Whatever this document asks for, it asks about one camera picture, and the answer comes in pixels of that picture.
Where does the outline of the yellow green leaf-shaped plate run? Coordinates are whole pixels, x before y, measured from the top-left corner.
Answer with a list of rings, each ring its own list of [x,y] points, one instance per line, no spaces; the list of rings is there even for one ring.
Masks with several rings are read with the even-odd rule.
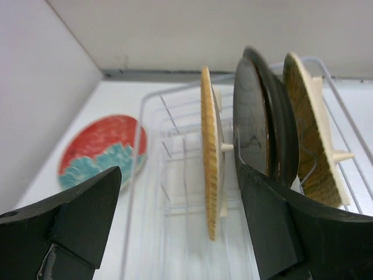
[[[300,139],[298,177],[303,193],[330,207],[350,205],[337,164],[352,159],[354,154],[333,147],[322,78],[311,76],[300,57],[288,52],[283,66],[283,83],[297,122]]]

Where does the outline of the grey plate with floral pattern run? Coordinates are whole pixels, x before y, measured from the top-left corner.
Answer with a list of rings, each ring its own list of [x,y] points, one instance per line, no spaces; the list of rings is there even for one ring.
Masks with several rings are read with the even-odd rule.
[[[233,126],[236,171],[249,165],[270,175],[269,129],[261,79],[246,57],[240,59],[235,73]]]

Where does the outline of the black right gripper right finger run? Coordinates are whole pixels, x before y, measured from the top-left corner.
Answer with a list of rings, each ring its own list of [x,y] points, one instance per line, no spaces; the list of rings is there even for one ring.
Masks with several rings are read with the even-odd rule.
[[[316,202],[245,164],[238,182],[260,279],[372,279],[372,217]]]

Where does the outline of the brown rimmed cream plate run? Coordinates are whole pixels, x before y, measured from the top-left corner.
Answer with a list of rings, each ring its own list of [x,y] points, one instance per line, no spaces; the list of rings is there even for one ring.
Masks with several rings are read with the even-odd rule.
[[[280,184],[290,188],[298,174],[300,148],[295,116],[286,87],[270,70],[258,50],[248,46],[243,57],[255,66],[269,102],[278,160],[275,178]]]

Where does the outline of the red and teal round plate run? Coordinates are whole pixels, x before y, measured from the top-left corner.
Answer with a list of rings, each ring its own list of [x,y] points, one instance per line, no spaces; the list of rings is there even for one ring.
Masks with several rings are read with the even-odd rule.
[[[67,190],[118,166],[122,173],[121,189],[125,189],[131,180],[137,126],[135,118],[114,114],[84,127],[61,156],[58,169],[61,188]]]

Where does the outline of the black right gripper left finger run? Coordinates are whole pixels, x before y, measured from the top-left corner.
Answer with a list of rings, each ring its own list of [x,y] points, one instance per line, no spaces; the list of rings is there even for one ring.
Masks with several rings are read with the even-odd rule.
[[[92,279],[100,268],[121,186],[111,167],[1,215],[1,279]]]

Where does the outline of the orange woven-pattern plate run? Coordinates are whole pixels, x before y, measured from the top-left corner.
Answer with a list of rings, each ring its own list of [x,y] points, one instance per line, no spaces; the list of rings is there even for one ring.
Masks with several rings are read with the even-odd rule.
[[[220,119],[221,91],[213,86],[210,71],[202,67],[200,76],[200,117],[203,168],[205,175],[205,206],[209,239],[219,239],[220,219],[227,216],[227,197],[223,190],[226,159],[234,149],[225,143]]]

